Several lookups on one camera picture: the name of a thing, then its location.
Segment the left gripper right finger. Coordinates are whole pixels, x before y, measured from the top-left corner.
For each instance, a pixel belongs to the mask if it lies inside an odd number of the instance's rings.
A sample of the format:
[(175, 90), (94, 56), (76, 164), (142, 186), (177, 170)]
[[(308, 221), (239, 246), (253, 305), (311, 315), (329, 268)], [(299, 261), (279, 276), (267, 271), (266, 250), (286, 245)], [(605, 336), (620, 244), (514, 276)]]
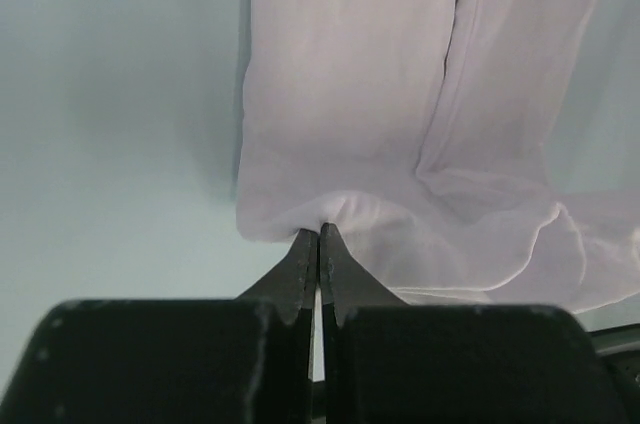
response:
[(322, 227), (319, 286), (330, 423), (629, 423), (613, 333), (540, 304), (412, 306)]

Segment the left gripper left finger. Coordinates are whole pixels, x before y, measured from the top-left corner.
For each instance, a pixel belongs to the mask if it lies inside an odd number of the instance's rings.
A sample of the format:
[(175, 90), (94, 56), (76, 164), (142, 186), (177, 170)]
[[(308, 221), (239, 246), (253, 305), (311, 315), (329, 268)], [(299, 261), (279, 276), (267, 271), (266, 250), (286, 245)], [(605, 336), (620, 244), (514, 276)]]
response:
[(308, 423), (319, 237), (234, 299), (78, 299), (36, 326), (5, 423)]

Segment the white tank top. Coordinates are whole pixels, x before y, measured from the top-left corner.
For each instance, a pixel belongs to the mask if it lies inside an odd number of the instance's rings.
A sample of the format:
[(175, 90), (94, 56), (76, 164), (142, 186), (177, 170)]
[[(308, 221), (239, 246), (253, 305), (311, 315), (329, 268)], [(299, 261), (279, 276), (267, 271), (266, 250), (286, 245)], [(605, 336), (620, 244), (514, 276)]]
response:
[(562, 195), (543, 145), (597, 0), (250, 0), (236, 222), (336, 225), (403, 300), (639, 290), (637, 193)]

